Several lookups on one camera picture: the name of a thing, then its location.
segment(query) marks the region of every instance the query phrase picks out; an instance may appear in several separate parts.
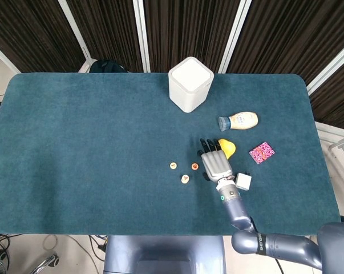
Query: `robotic arm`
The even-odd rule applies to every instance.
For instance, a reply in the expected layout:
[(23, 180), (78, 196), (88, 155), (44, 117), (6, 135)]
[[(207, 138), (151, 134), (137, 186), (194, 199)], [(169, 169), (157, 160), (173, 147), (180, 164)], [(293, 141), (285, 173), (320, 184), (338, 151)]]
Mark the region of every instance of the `robotic arm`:
[(292, 261), (323, 270), (324, 274), (344, 273), (344, 224), (324, 225), (318, 232), (319, 246), (302, 236), (259, 233), (245, 209), (233, 181), (232, 168), (218, 141), (200, 141), (204, 151), (198, 151), (198, 155), (206, 169), (204, 177), (217, 183), (216, 190), (221, 195), (231, 225), (239, 229), (232, 236), (232, 246), (238, 253), (256, 253)]

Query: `table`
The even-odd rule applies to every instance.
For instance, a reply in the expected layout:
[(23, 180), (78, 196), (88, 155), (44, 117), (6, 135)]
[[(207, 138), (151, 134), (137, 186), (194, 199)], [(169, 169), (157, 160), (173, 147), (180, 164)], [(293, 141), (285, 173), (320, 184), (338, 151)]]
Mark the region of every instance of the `table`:
[[(220, 132), (218, 117), (240, 111), (259, 124)], [(230, 235), (200, 138), (236, 144), (229, 161), (252, 175), (241, 196), (260, 231), (311, 235), (339, 220), (297, 75), (217, 74), (186, 114), (167, 74), (33, 73), (10, 81), (0, 109), (0, 232)], [(264, 141), (276, 154), (258, 165), (248, 152)]]

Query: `pink card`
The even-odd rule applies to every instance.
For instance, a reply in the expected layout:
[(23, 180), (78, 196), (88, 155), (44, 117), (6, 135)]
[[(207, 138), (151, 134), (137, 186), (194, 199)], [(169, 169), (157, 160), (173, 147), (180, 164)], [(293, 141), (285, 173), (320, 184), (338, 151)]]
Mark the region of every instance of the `pink card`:
[(249, 154), (257, 164), (260, 164), (271, 157), (274, 154), (274, 150), (268, 145), (267, 142), (264, 142), (255, 149), (251, 150)]

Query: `white container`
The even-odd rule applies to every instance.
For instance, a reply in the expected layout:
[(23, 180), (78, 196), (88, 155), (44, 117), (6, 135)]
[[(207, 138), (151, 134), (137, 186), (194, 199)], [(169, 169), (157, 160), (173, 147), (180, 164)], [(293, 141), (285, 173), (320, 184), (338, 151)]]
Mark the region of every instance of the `white container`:
[(169, 98), (189, 113), (206, 100), (213, 72), (195, 57), (187, 57), (169, 71), (168, 77)]

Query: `teal felt surface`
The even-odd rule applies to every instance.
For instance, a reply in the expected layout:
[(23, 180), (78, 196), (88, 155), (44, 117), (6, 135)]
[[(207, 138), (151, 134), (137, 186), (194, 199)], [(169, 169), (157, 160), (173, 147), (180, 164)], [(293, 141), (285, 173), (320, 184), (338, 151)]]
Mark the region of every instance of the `teal felt surface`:
[[(240, 111), (259, 124), (220, 132), (218, 117)], [(169, 100), (167, 74), (34, 73), (11, 80), (0, 108), (0, 232), (229, 235), (200, 138), (236, 144), (230, 163), (252, 175), (241, 196), (260, 231), (311, 235), (339, 220), (296, 75), (217, 74), (186, 114)], [(264, 141), (276, 153), (256, 164), (248, 152)]]

